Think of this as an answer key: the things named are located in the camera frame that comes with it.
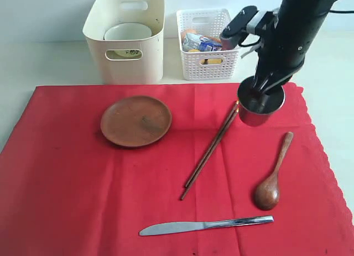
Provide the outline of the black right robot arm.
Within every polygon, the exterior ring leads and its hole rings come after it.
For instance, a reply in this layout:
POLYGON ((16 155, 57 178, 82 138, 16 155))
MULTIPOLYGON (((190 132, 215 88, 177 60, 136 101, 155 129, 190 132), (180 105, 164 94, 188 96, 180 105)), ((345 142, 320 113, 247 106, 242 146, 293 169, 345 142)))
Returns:
POLYGON ((266 29, 253 80, 258 95, 285 84, 304 64, 306 52, 338 0, 282 0, 266 29))

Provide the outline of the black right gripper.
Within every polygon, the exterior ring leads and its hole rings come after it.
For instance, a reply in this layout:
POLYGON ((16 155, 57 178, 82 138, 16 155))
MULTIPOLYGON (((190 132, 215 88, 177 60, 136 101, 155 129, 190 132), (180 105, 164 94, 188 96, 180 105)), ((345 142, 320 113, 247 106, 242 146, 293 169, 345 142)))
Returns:
POLYGON ((258 95, 272 92, 298 72, 304 64, 304 44, 271 45, 261 43, 253 90, 258 95))

